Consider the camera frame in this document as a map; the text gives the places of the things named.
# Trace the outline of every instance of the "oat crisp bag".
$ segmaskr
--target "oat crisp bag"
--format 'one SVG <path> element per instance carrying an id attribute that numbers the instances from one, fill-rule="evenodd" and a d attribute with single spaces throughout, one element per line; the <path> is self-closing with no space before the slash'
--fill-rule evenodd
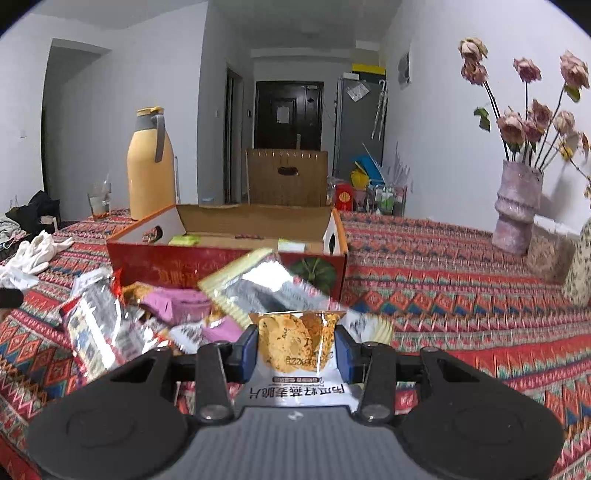
<path id="1" fill-rule="evenodd" d="M 346 405 L 355 411 L 361 388 L 343 382 L 336 365 L 335 326 L 344 314 L 251 314 L 259 330 L 256 367 L 235 408 Z"/>

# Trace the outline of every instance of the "gray handle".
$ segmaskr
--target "gray handle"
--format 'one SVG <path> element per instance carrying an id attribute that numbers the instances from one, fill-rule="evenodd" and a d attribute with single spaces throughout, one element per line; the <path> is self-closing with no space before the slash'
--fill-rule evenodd
<path id="1" fill-rule="evenodd" d="M 156 113 L 152 117 L 152 121 L 156 123 L 156 156 L 154 161 L 160 163 L 162 161 L 162 154 L 164 153 L 164 115 Z"/>

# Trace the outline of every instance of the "yellow object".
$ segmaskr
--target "yellow object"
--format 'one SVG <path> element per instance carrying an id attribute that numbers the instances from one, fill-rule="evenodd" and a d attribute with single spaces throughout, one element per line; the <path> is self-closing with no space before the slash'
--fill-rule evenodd
<path id="1" fill-rule="evenodd" d="M 164 127 L 164 109 L 138 110 L 127 152 L 129 208 L 140 220 L 176 202 L 173 147 Z"/>
<path id="2" fill-rule="evenodd" d="M 198 235 L 175 235 L 168 242 L 172 247 L 192 247 L 201 241 Z"/>
<path id="3" fill-rule="evenodd" d="M 369 177 L 361 168 L 356 168 L 351 172 L 351 183 L 354 188 L 365 190 L 369 185 Z"/>
<path id="4" fill-rule="evenodd" d="M 375 73 L 377 75 L 386 75 L 386 69 L 377 65 L 363 65 L 362 63 L 353 63 L 352 72 Z"/>

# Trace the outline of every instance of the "white cloth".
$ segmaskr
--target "white cloth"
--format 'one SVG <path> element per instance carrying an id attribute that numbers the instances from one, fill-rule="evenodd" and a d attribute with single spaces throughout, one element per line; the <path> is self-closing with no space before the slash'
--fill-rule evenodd
<path id="1" fill-rule="evenodd" d="M 16 268 L 23 273 L 39 275 L 49 267 L 49 260 L 55 257 L 57 253 L 70 248 L 73 243 L 72 238 L 57 243 L 49 233 L 43 231 L 31 242 L 22 242 L 18 246 L 17 253 L 8 261 L 6 266 Z"/>

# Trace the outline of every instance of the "gray refrigerator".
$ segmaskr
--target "gray refrigerator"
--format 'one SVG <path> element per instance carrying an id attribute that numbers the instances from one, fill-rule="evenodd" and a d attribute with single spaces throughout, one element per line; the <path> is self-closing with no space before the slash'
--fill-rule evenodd
<path id="1" fill-rule="evenodd" d="M 363 144 L 379 165 L 382 164 L 384 152 L 384 133 L 382 133 L 382 139 L 378 139 L 381 118 L 378 120 L 374 139 L 371 138 L 382 88 L 378 80 L 375 83 L 366 81 L 369 93 L 361 100 L 354 102 L 347 91 L 357 84 L 357 80 L 341 77 L 337 90 L 333 176 L 347 181 L 350 181 L 351 171 L 355 168 L 355 158 L 367 155 Z"/>

